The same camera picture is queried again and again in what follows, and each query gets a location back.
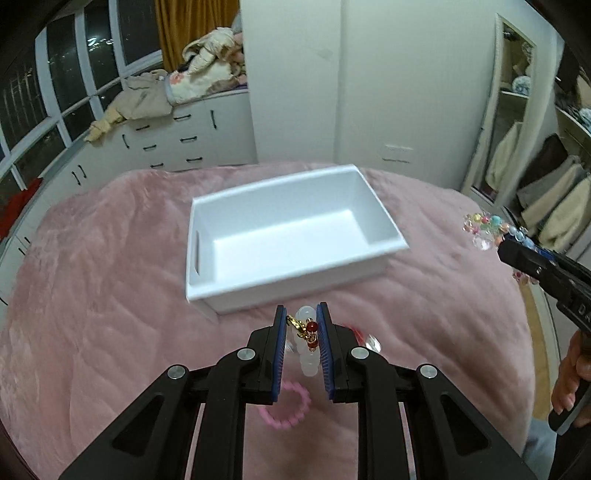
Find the hanging clothes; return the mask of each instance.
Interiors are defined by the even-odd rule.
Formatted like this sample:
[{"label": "hanging clothes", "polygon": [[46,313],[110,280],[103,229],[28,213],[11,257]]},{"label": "hanging clothes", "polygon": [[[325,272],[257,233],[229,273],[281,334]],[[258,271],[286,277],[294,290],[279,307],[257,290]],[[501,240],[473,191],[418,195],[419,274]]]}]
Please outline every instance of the hanging clothes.
[{"label": "hanging clothes", "polygon": [[552,212],[540,232],[540,246],[556,252],[570,247],[591,220],[591,177],[570,192]]},{"label": "hanging clothes", "polygon": [[515,122],[513,124],[511,129],[505,135],[505,138],[503,138],[503,140],[501,140],[497,145],[495,154],[491,159],[491,163],[488,165],[485,180],[486,183],[496,192],[498,192],[499,188],[501,187],[501,180],[503,179],[503,175],[509,166],[511,157],[515,152],[515,147],[517,146],[517,141],[519,140],[519,132],[521,132],[522,125],[522,122]]},{"label": "hanging clothes", "polygon": [[562,178],[573,163],[580,163],[580,158],[576,155],[569,155],[560,167],[552,170],[539,180],[526,185],[521,190],[517,190],[517,198],[521,206],[526,209],[533,205]]},{"label": "hanging clothes", "polygon": [[566,198],[585,176],[586,172],[580,164],[571,165],[552,188],[521,213],[527,228],[535,227],[550,215],[554,208]]},{"label": "hanging clothes", "polygon": [[544,140],[540,152],[528,165],[524,175],[519,181],[519,188],[521,189],[526,185],[539,180],[552,170],[557,169],[568,156],[569,153],[566,151],[558,134],[550,135]]}]

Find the pink blanket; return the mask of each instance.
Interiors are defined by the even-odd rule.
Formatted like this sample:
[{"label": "pink blanket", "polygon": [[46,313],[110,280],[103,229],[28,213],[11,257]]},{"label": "pink blanket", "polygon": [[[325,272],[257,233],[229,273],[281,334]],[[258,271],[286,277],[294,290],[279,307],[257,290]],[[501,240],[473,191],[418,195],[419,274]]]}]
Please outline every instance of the pink blanket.
[{"label": "pink blanket", "polygon": [[[49,211],[0,339],[0,417],[41,480],[57,479],[169,365],[213,365],[272,322],[274,304],[214,325],[186,302],[191,199],[319,167],[136,171]],[[335,323],[375,335],[391,363],[439,366],[521,451],[534,399],[530,331],[511,269],[462,231],[476,204],[417,180],[364,173],[410,249],[392,256],[383,277],[283,303],[295,313],[326,301]],[[289,353],[283,378],[310,390],[311,412],[284,432],[248,408],[244,478],[356,478],[356,407],[329,403],[322,375],[304,377]]]}]

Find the drawer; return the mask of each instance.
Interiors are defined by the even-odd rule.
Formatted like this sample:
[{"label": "drawer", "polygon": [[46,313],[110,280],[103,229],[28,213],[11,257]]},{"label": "drawer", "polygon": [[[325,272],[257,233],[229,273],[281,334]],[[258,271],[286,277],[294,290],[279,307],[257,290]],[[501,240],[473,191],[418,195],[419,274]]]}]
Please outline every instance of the drawer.
[{"label": "drawer", "polygon": [[18,269],[25,260],[26,250],[17,238],[12,237],[0,260],[0,297],[8,302],[17,279]]},{"label": "drawer", "polygon": [[41,221],[50,208],[49,203],[45,201],[43,195],[33,199],[32,202],[32,205],[27,210],[25,216],[19,224],[17,231],[14,233],[21,243],[27,248],[29,245],[31,245],[31,242],[35,238],[37,228],[41,224]]}]

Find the finger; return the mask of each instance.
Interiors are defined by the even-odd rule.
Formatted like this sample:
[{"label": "finger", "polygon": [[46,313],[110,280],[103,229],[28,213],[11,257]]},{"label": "finger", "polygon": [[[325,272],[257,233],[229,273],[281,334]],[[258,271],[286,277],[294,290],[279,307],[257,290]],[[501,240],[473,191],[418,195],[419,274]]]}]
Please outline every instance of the finger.
[{"label": "finger", "polygon": [[558,398],[552,397],[552,408],[557,415],[560,415],[564,411],[562,403],[559,402]]},{"label": "finger", "polygon": [[570,339],[569,351],[566,354],[570,364],[574,367],[581,356],[581,343],[583,341],[581,330],[577,330]]},{"label": "finger", "polygon": [[591,358],[587,355],[582,355],[577,359],[576,363],[577,375],[586,380],[591,381]]},{"label": "finger", "polygon": [[579,413],[579,416],[577,416],[573,422],[573,425],[579,429],[585,425],[588,425],[589,423],[591,423],[591,405],[587,405],[583,410],[581,410],[581,413]]},{"label": "finger", "polygon": [[579,376],[576,369],[568,360],[563,361],[560,368],[560,376],[554,387],[553,396],[566,410],[571,410],[574,405],[574,394],[579,388]]}]

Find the colorful beads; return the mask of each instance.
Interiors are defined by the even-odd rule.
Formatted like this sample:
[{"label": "colorful beads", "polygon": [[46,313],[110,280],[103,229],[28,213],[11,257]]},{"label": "colorful beads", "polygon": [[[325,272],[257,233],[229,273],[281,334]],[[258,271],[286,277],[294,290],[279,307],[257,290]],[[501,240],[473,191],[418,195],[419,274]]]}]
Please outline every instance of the colorful beads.
[{"label": "colorful beads", "polygon": [[[527,236],[527,229],[524,227],[515,227],[503,222],[502,218],[498,215],[490,215],[486,212],[475,213],[474,215],[466,215],[464,217],[464,231],[470,232],[473,235],[472,243],[479,250],[489,250],[493,247],[499,247],[506,234],[511,235],[517,242],[523,246],[539,252],[541,255],[545,255],[545,250],[538,249],[535,246],[534,241]],[[524,274],[518,270],[514,270],[513,278],[516,279],[520,284],[537,282],[536,279],[531,278],[529,275]]]}]

